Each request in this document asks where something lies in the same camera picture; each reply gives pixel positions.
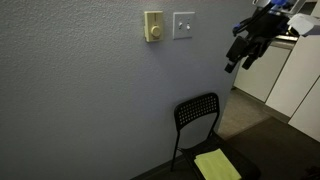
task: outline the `chair seat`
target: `chair seat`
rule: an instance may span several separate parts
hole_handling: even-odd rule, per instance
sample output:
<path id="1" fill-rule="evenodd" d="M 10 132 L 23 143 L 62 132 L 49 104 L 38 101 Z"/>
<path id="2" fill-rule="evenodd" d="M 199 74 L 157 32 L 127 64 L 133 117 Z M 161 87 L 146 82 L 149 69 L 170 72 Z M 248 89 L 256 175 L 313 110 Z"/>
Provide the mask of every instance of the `chair seat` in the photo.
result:
<path id="1" fill-rule="evenodd" d="M 257 180 L 259 179 L 261 172 L 259 168 L 253 164 L 249 159 L 245 158 L 240 152 L 233 149 L 228 145 L 221 137 L 216 133 L 213 133 L 210 138 L 199 143 L 198 145 L 189 148 L 181 149 L 184 157 L 189 165 L 193 168 L 199 179 L 205 179 L 195 164 L 194 160 L 197 155 L 206 152 L 221 149 L 225 156 L 229 159 L 232 165 L 239 172 L 243 180 Z"/>

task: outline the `chair backrest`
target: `chair backrest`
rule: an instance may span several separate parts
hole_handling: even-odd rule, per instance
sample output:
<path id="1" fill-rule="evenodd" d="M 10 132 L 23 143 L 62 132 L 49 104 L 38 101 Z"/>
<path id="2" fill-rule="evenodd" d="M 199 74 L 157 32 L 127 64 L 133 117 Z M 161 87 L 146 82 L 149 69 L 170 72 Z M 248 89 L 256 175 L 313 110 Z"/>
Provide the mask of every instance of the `chair backrest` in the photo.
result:
<path id="1" fill-rule="evenodd" d="M 219 98 L 217 94 L 204 94 L 179 104 L 174 110 L 174 118 L 178 133 L 180 133 L 180 130 L 187 124 L 201 116 L 211 113 L 217 113 L 217 116 L 210 128 L 209 135 L 217 123 L 220 114 Z"/>

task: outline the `switch plate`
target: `switch plate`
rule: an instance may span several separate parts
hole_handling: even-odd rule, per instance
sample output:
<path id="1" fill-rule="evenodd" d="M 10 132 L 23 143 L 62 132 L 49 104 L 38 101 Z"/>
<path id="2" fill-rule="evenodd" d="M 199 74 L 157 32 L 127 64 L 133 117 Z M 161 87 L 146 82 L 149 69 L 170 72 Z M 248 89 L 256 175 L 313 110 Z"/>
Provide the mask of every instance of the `switch plate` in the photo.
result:
<path id="1" fill-rule="evenodd" d="M 173 39 L 191 38 L 194 31 L 195 12 L 173 13 Z"/>
<path id="2" fill-rule="evenodd" d="M 144 34 L 147 42 L 163 40 L 163 12 L 144 12 Z"/>

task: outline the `black chair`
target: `black chair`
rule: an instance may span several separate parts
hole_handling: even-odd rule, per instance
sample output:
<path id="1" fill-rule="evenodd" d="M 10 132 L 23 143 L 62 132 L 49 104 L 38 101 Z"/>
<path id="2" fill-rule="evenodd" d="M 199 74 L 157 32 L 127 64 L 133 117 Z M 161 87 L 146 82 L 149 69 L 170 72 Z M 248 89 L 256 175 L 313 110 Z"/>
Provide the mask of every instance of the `black chair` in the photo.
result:
<path id="1" fill-rule="evenodd" d="M 215 120 L 210 128 L 208 137 L 196 146 L 183 149 L 178 148 L 180 139 L 180 130 L 187 124 L 207 114 L 216 113 Z M 174 161 L 177 150 L 181 151 L 188 164 L 194 170 L 198 179 L 205 179 L 195 164 L 197 155 L 214 151 L 220 148 L 232 165 L 239 172 L 243 180 L 257 180 L 261 173 L 258 167 L 250 160 L 244 157 L 240 152 L 229 146 L 220 136 L 214 132 L 214 127 L 219 119 L 219 98 L 215 93 L 208 93 L 194 99 L 181 103 L 175 108 L 174 118 L 177 128 L 177 140 L 174 148 L 173 159 L 171 162 L 171 171 L 173 171 Z"/>

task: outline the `yellow towel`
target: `yellow towel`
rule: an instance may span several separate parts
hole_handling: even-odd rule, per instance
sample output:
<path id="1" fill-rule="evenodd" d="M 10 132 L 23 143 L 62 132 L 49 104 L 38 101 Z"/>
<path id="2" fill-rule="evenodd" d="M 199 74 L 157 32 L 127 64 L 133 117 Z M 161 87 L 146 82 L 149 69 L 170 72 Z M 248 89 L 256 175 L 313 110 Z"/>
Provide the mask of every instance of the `yellow towel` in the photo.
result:
<path id="1" fill-rule="evenodd" d="M 239 180 L 238 171 L 233 167 L 221 149 L 200 154 L 194 162 L 206 180 Z"/>

